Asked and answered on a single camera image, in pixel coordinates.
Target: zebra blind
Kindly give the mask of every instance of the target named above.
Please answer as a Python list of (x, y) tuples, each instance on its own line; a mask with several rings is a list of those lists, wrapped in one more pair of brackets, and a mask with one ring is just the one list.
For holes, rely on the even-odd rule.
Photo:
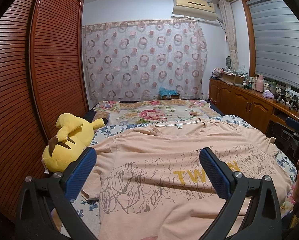
[(299, 21), (283, 0), (250, 0), (256, 73), (299, 89)]

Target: sheer curtain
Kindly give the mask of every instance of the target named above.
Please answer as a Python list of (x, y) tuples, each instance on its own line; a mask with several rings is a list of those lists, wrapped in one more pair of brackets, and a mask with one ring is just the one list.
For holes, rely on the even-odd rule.
[(232, 69), (237, 70), (239, 64), (238, 64), (237, 47), (236, 47), (235, 21), (234, 21), (232, 7), (230, 3), (226, 0), (220, 0), (218, 4), (225, 25), (225, 32), (227, 36)]
[(207, 58), (193, 20), (103, 23), (83, 28), (83, 62), (91, 100), (145, 101), (160, 86), (201, 98)]

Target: yellow letter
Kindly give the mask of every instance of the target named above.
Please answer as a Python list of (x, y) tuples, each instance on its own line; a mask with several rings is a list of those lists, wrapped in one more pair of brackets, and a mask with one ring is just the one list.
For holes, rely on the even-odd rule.
[(236, 161), (233, 161), (233, 162), (234, 162), (235, 166), (234, 166), (232, 163), (227, 163), (227, 165), (230, 167), (230, 169), (231, 169), (232, 171), (234, 171), (234, 170), (236, 170), (236, 171), (241, 171), (241, 170), (239, 169), (239, 167), (238, 167)]
[(194, 170), (194, 176), (191, 171), (187, 171), (188, 175), (190, 176), (191, 180), (195, 183), (198, 181), (198, 177), (200, 178), (201, 182), (206, 182), (205, 180), (205, 171), (202, 169), (202, 174), (200, 174), (199, 170)]
[(185, 173), (185, 171), (174, 171), (173, 173), (178, 174), (178, 178), (179, 178), (180, 183), (182, 185), (185, 185), (185, 181), (183, 179), (183, 173)]

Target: pink thermos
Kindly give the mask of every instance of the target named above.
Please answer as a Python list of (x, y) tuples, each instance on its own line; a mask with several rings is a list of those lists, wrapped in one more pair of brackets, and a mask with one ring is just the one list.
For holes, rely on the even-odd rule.
[(255, 90), (258, 92), (264, 91), (264, 81), (263, 81), (263, 75), (258, 76), (258, 80), (256, 81)]

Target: window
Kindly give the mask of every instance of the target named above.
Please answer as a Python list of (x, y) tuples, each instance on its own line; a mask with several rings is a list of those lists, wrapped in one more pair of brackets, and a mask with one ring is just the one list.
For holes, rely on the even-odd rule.
[(296, 16), (283, 0), (243, 0), (243, 5), (250, 39), (251, 75), (262, 74), (299, 89)]

